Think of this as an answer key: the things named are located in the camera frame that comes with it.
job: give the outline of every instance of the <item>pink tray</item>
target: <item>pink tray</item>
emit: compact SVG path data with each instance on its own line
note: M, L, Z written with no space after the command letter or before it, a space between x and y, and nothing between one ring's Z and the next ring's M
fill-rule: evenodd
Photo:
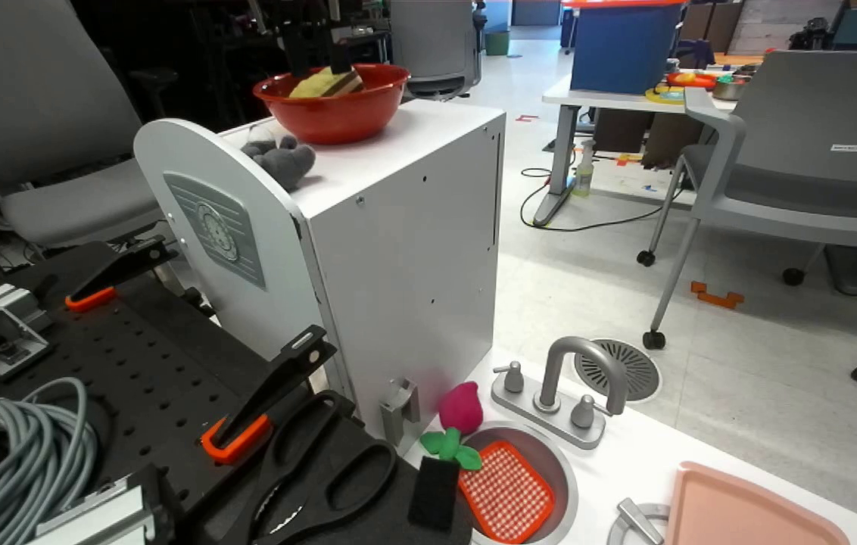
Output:
M685 462L672 491L667 545L847 545L847 537L772 491Z

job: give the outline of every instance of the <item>blue bin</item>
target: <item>blue bin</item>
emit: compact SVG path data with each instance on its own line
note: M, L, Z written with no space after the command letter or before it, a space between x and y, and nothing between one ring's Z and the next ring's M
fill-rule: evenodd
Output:
M572 88L643 93L667 73L682 6L601 6L577 11Z

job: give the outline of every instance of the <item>cable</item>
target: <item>cable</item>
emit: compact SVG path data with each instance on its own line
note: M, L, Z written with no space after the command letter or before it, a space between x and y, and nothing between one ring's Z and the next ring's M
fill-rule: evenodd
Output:
M40 401L50 387L74 387L75 409ZM89 425L89 389L79 377L55 377L24 398L0 397L0 545L34 538L40 522L69 508L89 486L97 439Z
M521 175L523 175L523 178L543 178L543 175L549 175L549 170L546 170L546 166L523 166ZM549 234L583 234L583 230L602 230L602 227L614 227L614 223L646 220L646 217L664 213L664 204L657 204L654 210L647 210L647 213L643 213L643 216L629 216L629 217L596 220L596 223L577 223L577 227L537 227L532 220L523 217L523 213L526 213L526 204L531 204L537 195L543 195L546 187L549 187L549 182L543 182L537 191L531 191L531 195L521 200L521 206L517 206L517 220L521 220L523 227L549 230Z

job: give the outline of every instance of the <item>office chair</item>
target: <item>office chair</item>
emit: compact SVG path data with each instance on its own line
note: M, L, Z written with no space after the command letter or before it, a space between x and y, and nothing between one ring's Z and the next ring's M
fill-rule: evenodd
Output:
M768 53L733 114L704 92L686 92L686 114L717 130L717 141L685 149L654 239L639 251L647 265L672 195L691 178L693 216L646 349L667 345L659 324L698 227L857 244L857 51Z
M140 117L69 0L0 0L0 217L40 247L157 220Z

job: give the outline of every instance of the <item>green object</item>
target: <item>green object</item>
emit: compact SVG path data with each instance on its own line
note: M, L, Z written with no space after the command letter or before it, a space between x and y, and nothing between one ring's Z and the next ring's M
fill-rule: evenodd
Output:
M431 450L435 461L457 461L464 473L480 468L480 455L470 446L464 446L457 429L442 432L423 432L422 435L423 450Z
M485 34L485 51L488 51L491 58L509 53L509 48L513 48L513 34L509 34L507 26L497 26L497 29L488 29L488 34Z

